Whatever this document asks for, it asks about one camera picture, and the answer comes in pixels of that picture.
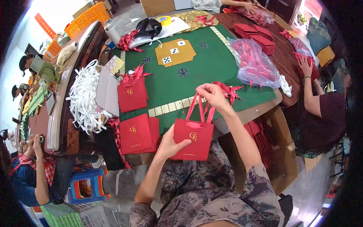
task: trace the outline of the red banner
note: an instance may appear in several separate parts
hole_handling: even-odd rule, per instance
[[[49,35],[49,37],[54,39],[56,33],[53,29],[50,28],[47,22],[45,22],[43,17],[39,13],[37,13],[34,18],[37,20],[38,24],[43,28],[43,30]]]

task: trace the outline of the blue shirt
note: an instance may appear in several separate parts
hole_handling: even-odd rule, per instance
[[[11,163],[14,169],[19,165],[19,159]],[[37,173],[29,164],[20,165],[11,177],[14,193],[18,199],[28,207],[38,207],[39,203],[35,197],[35,188],[37,186]],[[49,202],[51,202],[51,193],[49,189]]]

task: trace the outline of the potted plant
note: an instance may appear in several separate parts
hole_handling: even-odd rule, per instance
[[[297,22],[299,23],[300,26],[304,25],[307,22],[305,17],[300,12],[298,12],[297,14]]]

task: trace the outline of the maroon shirt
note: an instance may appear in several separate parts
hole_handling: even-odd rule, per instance
[[[346,105],[338,92],[320,95],[321,118],[305,111],[302,124],[304,148],[317,151],[331,149],[345,129]]]

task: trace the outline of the green felt table top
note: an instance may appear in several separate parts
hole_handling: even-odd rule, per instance
[[[234,38],[221,24],[215,26],[215,28],[225,38]],[[237,78],[238,66],[233,54],[210,27],[175,34],[160,41],[165,43],[180,38],[188,40],[196,52],[197,55],[194,56],[193,61],[167,68],[164,65],[158,65],[155,48],[160,43],[157,41],[150,46],[145,44],[138,47],[144,52],[132,51],[126,53],[126,71],[136,68],[142,62],[147,62],[144,66],[144,72],[152,74],[145,78],[145,86],[149,97],[148,107],[128,113],[120,113],[120,120],[123,121],[149,113],[149,109],[193,97],[196,93],[195,89],[204,83],[220,81],[227,86],[242,85],[242,82]],[[113,54],[120,57],[120,49],[114,50]],[[233,104],[233,109],[237,112],[276,98],[273,89],[270,87],[262,87],[260,91],[259,87],[252,86],[252,89],[250,89],[249,85],[244,85],[242,89],[237,91],[237,94],[241,98],[241,100],[236,99]],[[160,133],[165,133],[175,122],[175,118],[185,119],[188,110],[189,107],[157,116],[160,119]],[[220,117],[221,115],[216,112],[213,119]],[[198,107],[195,108],[190,120],[200,121]]]

